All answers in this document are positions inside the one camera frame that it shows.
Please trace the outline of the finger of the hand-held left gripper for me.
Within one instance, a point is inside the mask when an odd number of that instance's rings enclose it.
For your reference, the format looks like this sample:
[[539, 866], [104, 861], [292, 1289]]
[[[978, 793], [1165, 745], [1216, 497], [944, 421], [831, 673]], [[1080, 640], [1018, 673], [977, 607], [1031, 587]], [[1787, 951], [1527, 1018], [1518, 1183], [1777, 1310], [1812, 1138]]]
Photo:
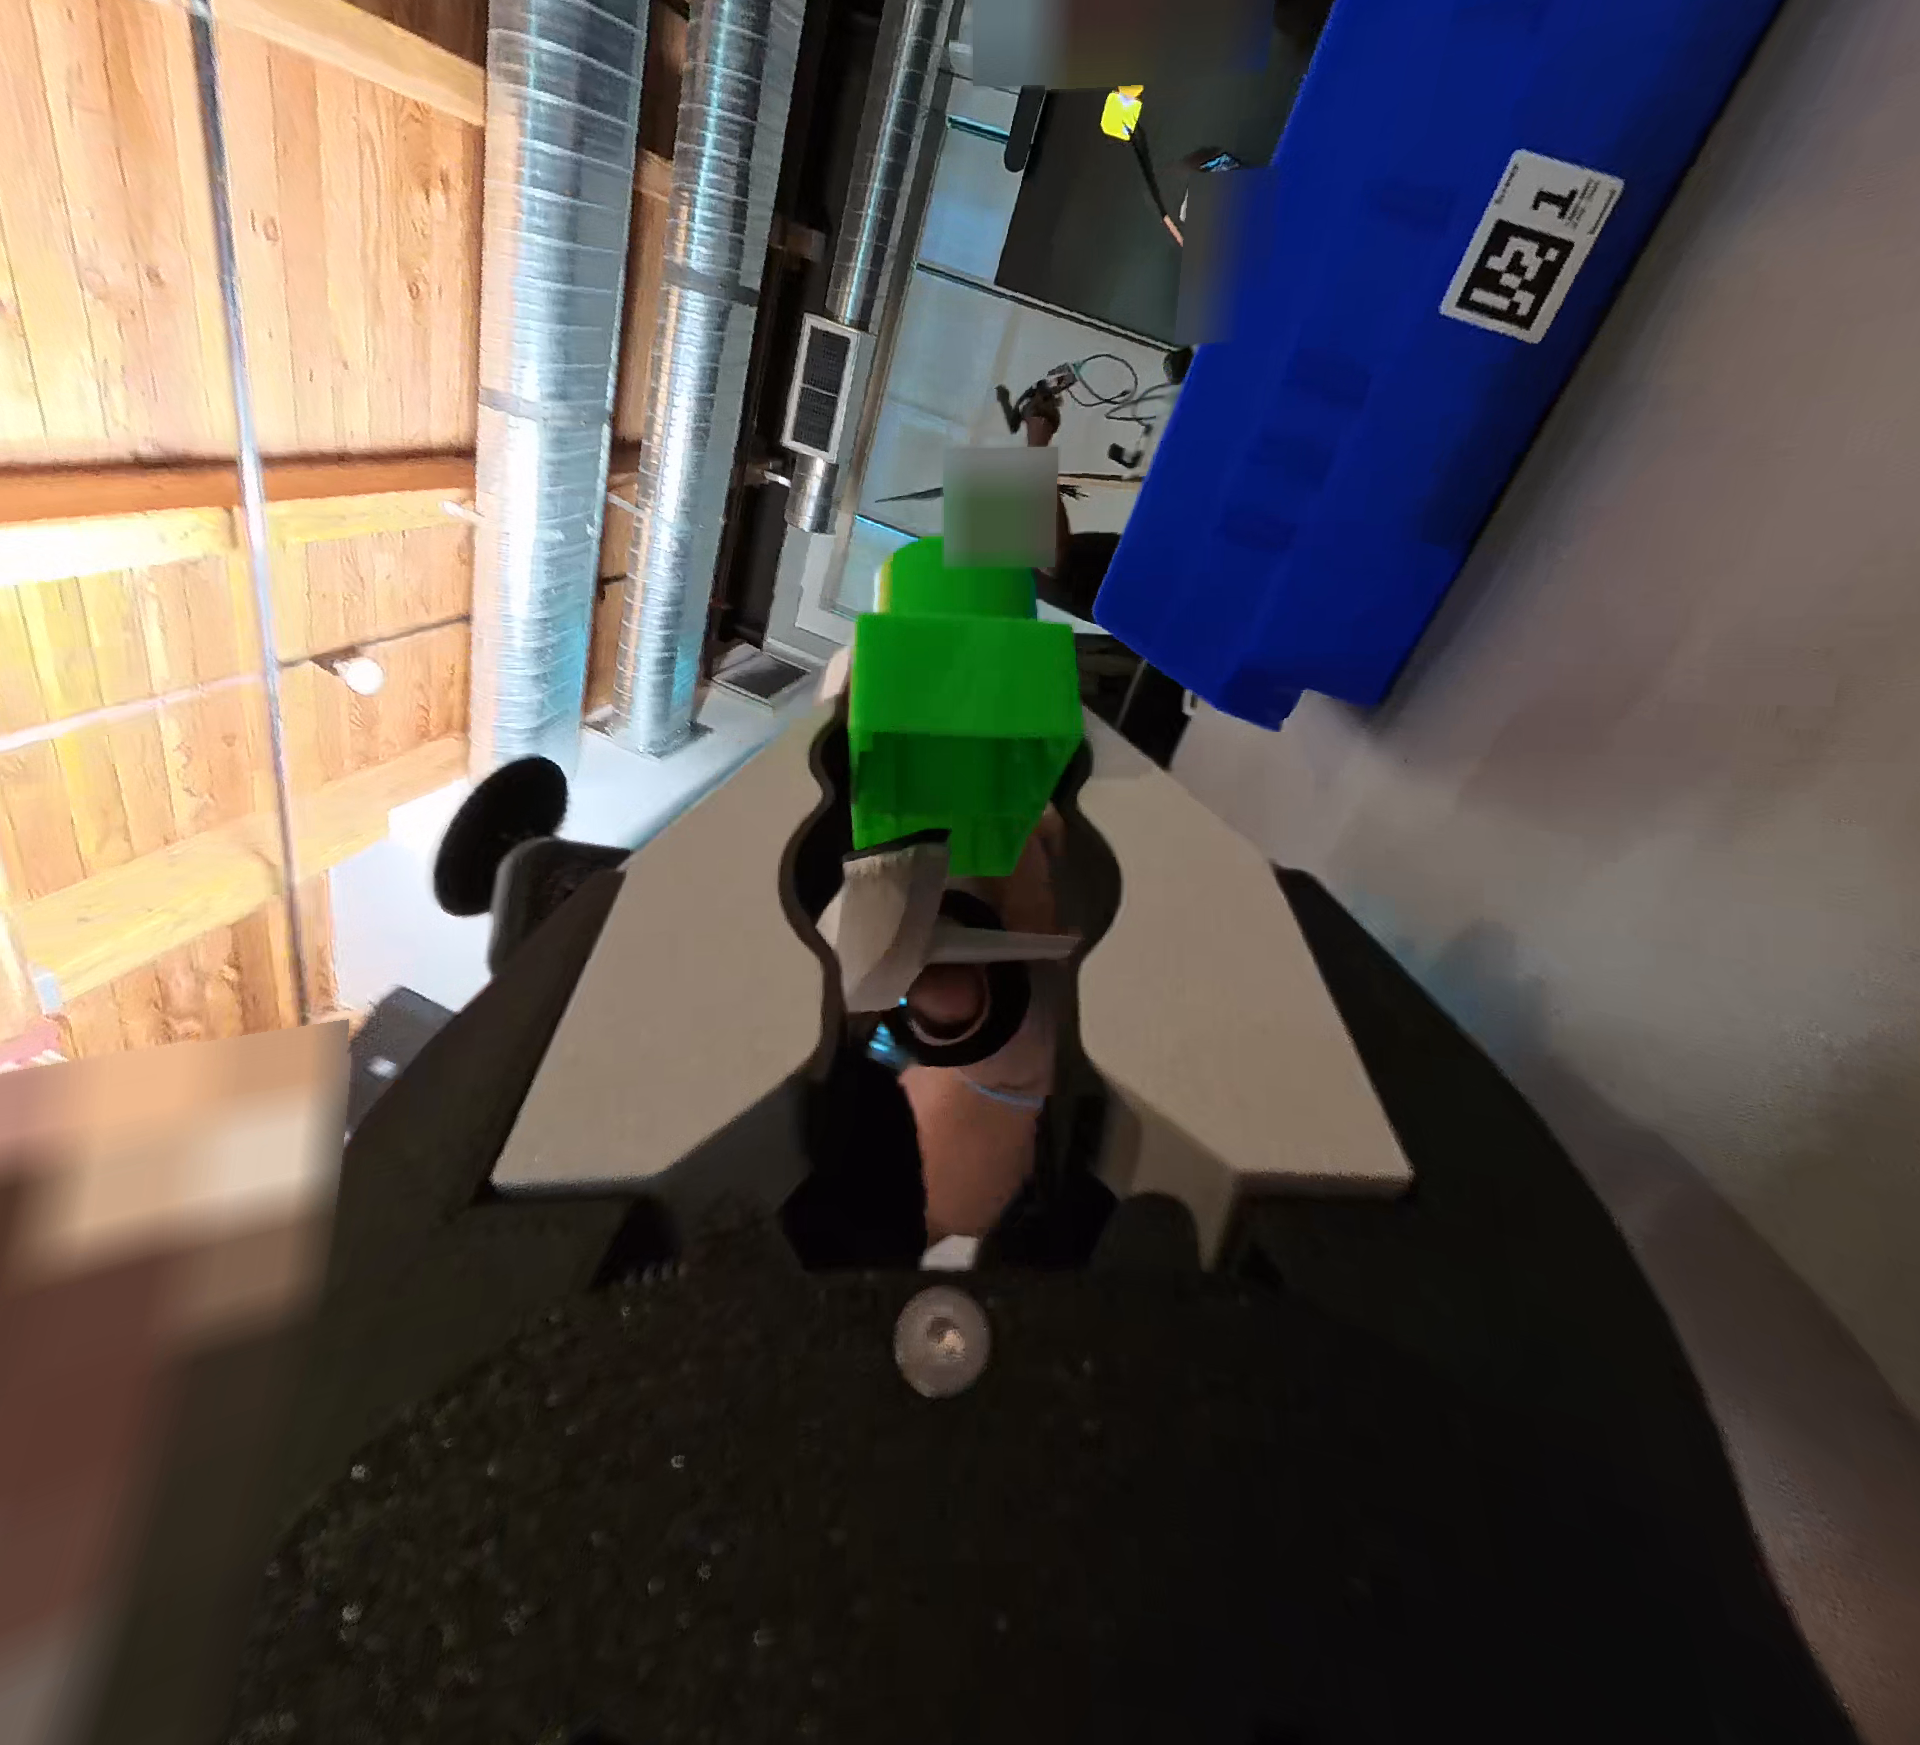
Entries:
[[1015, 932], [955, 917], [939, 917], [932, 926], [932, 964], [1057, 964], [1080, 947], [1075, 932]]
[[849, 855], [817, 918], [849, 1014], [897, 1006], [924, 970], [949, 883], [944, 837], [907, 837]]

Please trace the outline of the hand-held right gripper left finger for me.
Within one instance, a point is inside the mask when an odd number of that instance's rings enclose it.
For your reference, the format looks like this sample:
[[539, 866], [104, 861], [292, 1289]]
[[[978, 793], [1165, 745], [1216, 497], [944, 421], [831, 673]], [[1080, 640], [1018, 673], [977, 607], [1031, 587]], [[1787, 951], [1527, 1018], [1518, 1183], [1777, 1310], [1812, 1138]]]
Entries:
[[493, 1166], [502, 1193], [788, 1193], [840, 1024], [794, 856], [825, 797], [798, 722], [638, 847]]

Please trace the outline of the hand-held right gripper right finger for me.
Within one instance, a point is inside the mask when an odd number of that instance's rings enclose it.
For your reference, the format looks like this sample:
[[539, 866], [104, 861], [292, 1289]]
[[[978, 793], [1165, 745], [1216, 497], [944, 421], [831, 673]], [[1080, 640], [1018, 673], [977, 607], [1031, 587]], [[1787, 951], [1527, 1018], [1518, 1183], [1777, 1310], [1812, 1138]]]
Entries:
[[1275, 869], [1091, 718], [1062, 783], [1094, 1176], [1180, 1204], [1202, 1266], [1270, 1197], [1390, 1199], [1413, 1166]]

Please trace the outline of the green toy block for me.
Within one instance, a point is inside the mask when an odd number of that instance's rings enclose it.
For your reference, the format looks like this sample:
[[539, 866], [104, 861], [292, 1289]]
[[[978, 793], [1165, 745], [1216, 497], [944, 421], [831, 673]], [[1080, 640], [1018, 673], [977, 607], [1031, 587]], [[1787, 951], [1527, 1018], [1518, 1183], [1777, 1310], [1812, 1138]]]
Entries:
[[1075, 640], [1026, 569], [895, 551], [853, 643], [853, 848], [940, 837], [951, 875], [1010, 877], [1084, 744]]

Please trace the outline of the person's left hand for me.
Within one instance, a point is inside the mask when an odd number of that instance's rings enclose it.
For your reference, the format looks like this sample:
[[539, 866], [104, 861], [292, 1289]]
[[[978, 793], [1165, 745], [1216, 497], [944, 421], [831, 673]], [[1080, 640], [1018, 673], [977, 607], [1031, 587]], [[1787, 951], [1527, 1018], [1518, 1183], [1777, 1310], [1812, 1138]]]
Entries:
[[[1064, 930], [1056, 869], [1065, 825], [1048, 809], [1010, 877], [963, 877], [957, 887], [1021, 934]], [[1068, 998], [1064, 964], [1028, 968], [1031, 1003], [1018, 1034], [967, 1068], [907, 1068], [907, 1096], [922, 1160], [924, 1235], [930, 1249], [984, 1240], [1032, 1180], [1042, 1110], [1057, 1078]]]

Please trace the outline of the white air vent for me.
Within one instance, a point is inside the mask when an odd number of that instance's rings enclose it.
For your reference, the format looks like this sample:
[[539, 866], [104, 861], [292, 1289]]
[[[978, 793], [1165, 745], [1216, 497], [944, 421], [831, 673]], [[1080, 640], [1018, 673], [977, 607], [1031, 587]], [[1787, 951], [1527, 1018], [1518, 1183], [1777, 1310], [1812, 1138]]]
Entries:
[[783, 451], [828, 464], [840, 460], [853, 385], [869, 340], [857, 325], [802, 315], [779, 424]]

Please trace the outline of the grey ceiling conduit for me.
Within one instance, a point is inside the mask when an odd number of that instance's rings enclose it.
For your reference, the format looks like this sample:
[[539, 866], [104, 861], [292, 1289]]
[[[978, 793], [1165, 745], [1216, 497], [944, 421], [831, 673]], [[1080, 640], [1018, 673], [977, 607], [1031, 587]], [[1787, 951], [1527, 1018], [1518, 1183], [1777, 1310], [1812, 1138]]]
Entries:
[[275, 829], [275, 887], [283, 917], [285, 964], [293, 993], [297, 1021], [307, 1026], [316, 1018], [310, 991], [307, 937], [300, 897], [300, 855], [293, 825], [293, 780], [282, 718], [279, 659], [275, 649], [275, 610], [271, 576], [271, 538], [266, 520], [264, 467], [256, 443], [250, 377], [247, 366], [245, 318], [240, 278], [237, 269], [234, 230], [230, 215], [227, 122], [220, 84], [216, 22], [212, 0], [182, 0], [188, 23], [194, 104], [200, 130], [204, 188], [212, 238], [214, 281], [219, 292], [225, 352], [227, 394], [232, 420], [234, 480], [240, 517], [240, 542], [247, 564], [247, 591], [252, 604], [256, 665], [266, 732], [274, 829]]

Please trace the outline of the blue bin with marker label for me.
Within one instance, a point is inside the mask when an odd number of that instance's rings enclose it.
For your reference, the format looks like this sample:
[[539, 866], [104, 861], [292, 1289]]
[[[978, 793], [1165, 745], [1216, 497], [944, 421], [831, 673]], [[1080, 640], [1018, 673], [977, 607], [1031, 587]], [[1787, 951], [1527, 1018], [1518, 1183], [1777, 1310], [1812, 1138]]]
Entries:
[[1376, 706], [1784, 2], [1336, 0], [1099, 630], [1260, 728]]

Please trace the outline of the silver air duct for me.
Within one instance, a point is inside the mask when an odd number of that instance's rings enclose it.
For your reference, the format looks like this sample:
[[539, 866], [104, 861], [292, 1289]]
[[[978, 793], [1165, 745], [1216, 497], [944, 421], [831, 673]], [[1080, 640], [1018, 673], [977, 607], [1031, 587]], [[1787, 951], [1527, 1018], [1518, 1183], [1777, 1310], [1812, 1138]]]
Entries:
[[[888, 260], [907, 213], [911, 174], [924, 145], [940, 84], [957, 0], [883, 0], [877, 53], [860, 108], [860, 126], [842, 211], [830, 241], [823, 310], [815, 315], [877, 334]], [[840, 467], [858, 435], [870, 361], [865, 345], [853, 385], [840, 460], [788, 453], [792, 462], [783, 520], [794, 532], [828, 534]]]
[[610, 732], [665, 756], [695, 736], [808, 0], [691, 0]]
[[473, 777], [572, 770], [653, 0], [488, 0]]

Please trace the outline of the black wall screen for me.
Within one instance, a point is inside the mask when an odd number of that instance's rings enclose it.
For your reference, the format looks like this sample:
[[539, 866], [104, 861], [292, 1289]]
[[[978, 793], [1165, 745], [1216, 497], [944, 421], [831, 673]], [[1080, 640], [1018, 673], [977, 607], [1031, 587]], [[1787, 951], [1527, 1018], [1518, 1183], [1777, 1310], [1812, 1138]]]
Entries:
[[1002, 164], [1018, 174], [994, 281], [1069, 318], [1176, 343], [1182, 246], [1144, 129], [1101, 125], [1106, 94], [1016, 90]]

